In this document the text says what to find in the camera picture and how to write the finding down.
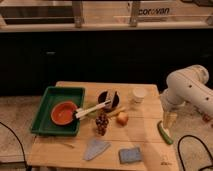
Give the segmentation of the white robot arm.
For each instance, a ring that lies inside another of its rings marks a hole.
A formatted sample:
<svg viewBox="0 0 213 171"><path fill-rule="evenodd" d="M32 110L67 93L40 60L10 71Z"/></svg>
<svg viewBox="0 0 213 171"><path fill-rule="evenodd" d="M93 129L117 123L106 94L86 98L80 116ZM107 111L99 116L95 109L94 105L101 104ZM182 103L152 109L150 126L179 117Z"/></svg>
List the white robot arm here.
<svg viewBox="0 0 213 171"><path fill-rule="evenodd" d="M167 76L167 88L160 94L164 128L173 122L173 110L185 102L198 108L205 119L213 119L213 89L206 86L208 80L209 72L202 65L178 69Z"/></svg>

